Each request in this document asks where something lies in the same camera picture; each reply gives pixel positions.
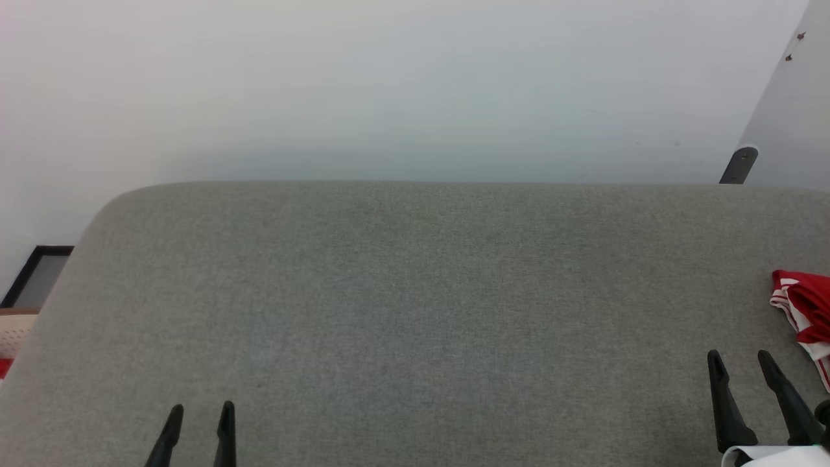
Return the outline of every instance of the beige object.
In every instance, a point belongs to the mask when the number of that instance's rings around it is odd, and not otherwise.
[[[37,319],[36,308],[9,308],[0,312],[0,358],[14,358]]]

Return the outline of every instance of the gray fabric surface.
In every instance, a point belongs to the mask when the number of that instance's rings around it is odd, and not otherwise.
[[[830,194],[742,186],[202,183],[95,218],[6,383],[0,463],[718,465],[706,353],[826,394],[768,304],[830,274]]]

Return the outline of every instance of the gray cushion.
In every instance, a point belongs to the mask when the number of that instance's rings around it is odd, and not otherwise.
[[[768,304],[830,274],[830,194],[740,186],[199,183],[87,230],[0,389],[0,462],[712,466],[706,353],[762,443],[756,352],[810,406]]]

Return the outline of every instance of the red and white cloth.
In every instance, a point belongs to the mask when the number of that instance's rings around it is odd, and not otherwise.
[[[773,272],[769,304],[784,310],[830,392],[830,278],[779,269]]]

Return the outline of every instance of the white cloth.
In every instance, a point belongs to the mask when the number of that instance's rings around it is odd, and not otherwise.
[[[720,467],[735,467],[740,451],[753,460],[745,467],[828,467],[830,453],[822,446],[732,446]]]

